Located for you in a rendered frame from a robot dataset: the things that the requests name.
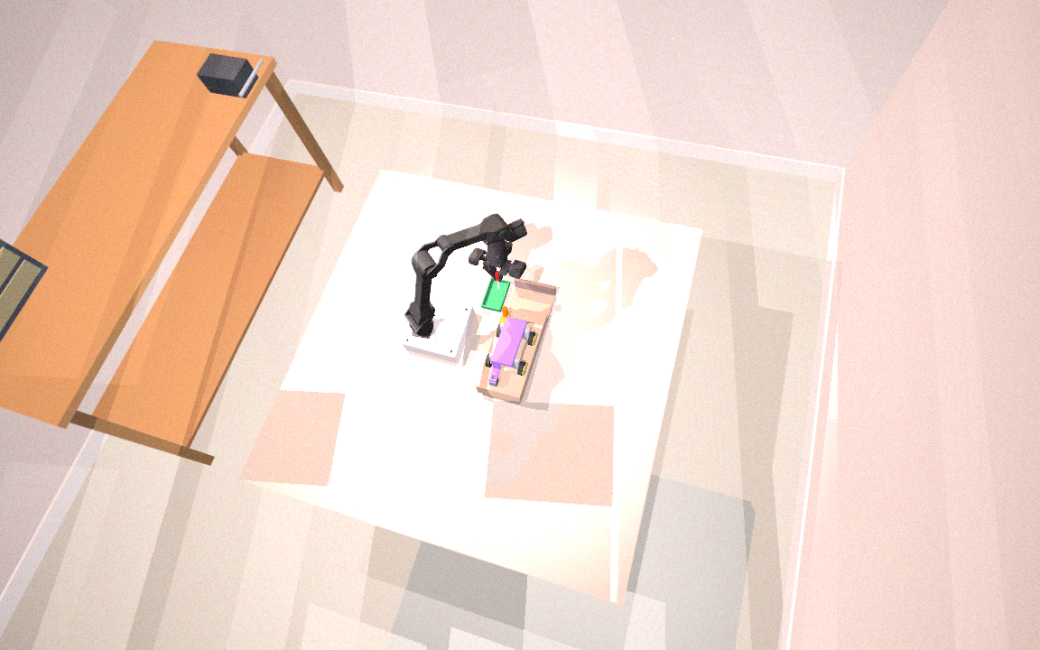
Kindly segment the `green tray floor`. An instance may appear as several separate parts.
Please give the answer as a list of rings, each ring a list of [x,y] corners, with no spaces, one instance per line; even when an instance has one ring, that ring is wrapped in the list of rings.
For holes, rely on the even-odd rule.
[[[487,298],[484,302],[486,307],[494,307],[499,309],[502,305],[502,300],[504,293],[506,292],[506,283],[500,283],[500,289],[497,289],[497,281],[492,280],[490,287],[488,287]]]

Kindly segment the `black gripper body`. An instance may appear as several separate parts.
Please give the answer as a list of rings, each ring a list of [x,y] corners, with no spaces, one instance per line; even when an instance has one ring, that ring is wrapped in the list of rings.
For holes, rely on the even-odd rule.
[[[491,265],[498,267],[503,272],[508,272],[509,276],[516,277],[516,279],[520,279],[525,271],[525,262],[515,260],[512,263],[511,260],[506,259],[506,246],[500,254],[492,254],[488,249],[473,248],[473,252],[468,256],[468,263],[478,266],[479,260],[482,260],[484,267],[490,268]]]

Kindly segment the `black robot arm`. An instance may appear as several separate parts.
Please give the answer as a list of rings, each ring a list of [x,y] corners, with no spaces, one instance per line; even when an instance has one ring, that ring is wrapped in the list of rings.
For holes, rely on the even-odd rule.
[[[509,223],[499,214],[491,214],[482,219],[480,225],[465,227],[457,233],[440,235],[430,243],[422,244],[413,254],[412,267],[415,270],[415,302],[410,302],[409,308],[404,316],[407,318],[412,335],[415,337],[430,338],[433,330],[433,317],[436,316],[436,308],[430,302],[431,279],[444,270],[451,252],[457,248],[473,246],[483,240],[492,254],[500,254],[506,246],[508,255],[512,252],[512,242],[525,237],[525,223],[522,218]],[[509,242],[508,242],[509,240]],[[436,264],[428,254],[430,248],[440,248],[439,262]]]

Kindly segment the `purple wheeled trolley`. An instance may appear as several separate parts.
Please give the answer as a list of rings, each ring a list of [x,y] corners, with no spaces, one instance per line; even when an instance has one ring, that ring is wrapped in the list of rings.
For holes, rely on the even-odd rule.
[[[500,369],[502,369],[500,365],[514,367],[517,369],[518,375],[523,375],[525,372],[525,362],[519,362],[519,359],[515,358],[516,353],[521,344],[521,340],[527,339],[527,345],[532,346],[536,337],[535,332],[526,329],[525,324],[527,324],[527,321],[506,317],[505,322],[500,322],[497,326],[496,337],[498,340],[496,348],[494,353],[490,350],[486,358],[486,367],[494,365],[494,369],[492,369],[492,373],[488,376],[488,380],[497,381]],[[492,379],[492,376],[496,378]]]

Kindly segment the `tan wooden ramp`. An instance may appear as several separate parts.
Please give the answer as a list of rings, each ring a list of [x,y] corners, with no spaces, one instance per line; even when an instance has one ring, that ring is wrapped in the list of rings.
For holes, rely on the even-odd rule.
[[[532,281],[516,279],[515,277],[515,291],[512,293],[512,297],[509,298],[509,304],[506,305],[509,318],[527,321],[525,328],[535,332],[535,342],[532,346],[527,345],[528,340],[523,339],[517,349],[515,358],[519,359],[519,362],[525,362],[525,372],[522,376],[517,374],[517,369],[514,367],[500,365],[502,369],[500,369],[497,381],[488,380],[488,376],[492,373],[492,369],[494,369],[494,365],[486,367],[486,362],[484,362],[478,378],[478,385],[476,385],[478,394],[494,396],[494,398],[504,400],[504,402],[523,402],[525,386],[531,375],[532,365],[538,347],[540,347],[543,339],[546,322],[548,322],[550,313],[552,313],[555,293],[556,285],[532,283]]]

